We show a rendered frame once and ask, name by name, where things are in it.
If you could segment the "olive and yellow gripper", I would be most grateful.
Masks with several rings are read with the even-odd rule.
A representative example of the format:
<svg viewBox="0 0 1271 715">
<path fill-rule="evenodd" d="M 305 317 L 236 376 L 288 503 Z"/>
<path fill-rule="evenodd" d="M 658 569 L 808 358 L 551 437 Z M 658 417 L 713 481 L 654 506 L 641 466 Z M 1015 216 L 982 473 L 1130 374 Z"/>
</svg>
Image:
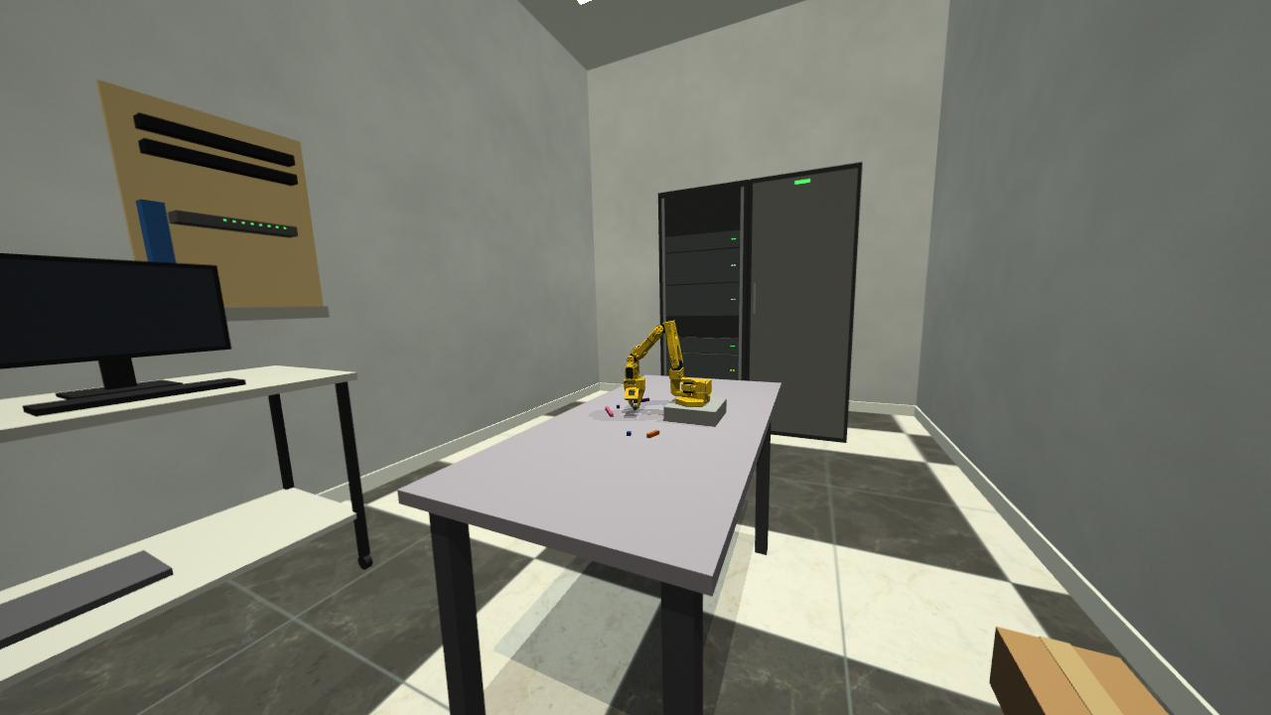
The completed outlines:
<svg viewBox="0 0 1271 715">
<path fill-rule="evenodd" d="M 644 378 L 624 378 L 624 399 L 630 403 L 630 406 L 636 406 L 633 401 L 638 401 L 638 408 L 641 405 L 641 396 L 644 394 Z"/>
</svg>

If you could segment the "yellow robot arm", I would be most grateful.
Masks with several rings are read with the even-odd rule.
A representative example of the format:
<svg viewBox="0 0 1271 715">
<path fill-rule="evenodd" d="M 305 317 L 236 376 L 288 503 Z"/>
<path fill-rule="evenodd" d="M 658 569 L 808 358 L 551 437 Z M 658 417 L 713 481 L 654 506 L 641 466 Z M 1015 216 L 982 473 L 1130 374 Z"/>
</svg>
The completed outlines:
<svg viewBox="0 0 1271 715">
<path fill-rule="evenodd" d="M 657 343 L 663 334 L 667 339 L 670 363 L 672 367 L 672 370 L 670 370 L 670 392 L 674 395 L 683 395 L 683 398 L 676 398 L 676 404 L 684 404 L 684 406 L 704 406 L 705 403 L 710 401 L 710 395 L 705 395 L 705 384 L 710 378 L 684 378 L 684 359 L 675 321 L 655 326 L 655 330 L 649 331 L 649 337 L 644 339 L 644 343 L 636 345 L 630 351 L 630 356 L 627 357 L 627 367 L 624 367 L 627 378 L 638 378 L 641 358 L 647 356 L 649 348 L 652 348 L 652 345 L 655 345 L 655 343 Z M 680 384 L 684 392 L 680 390 Z"/>
</svg>

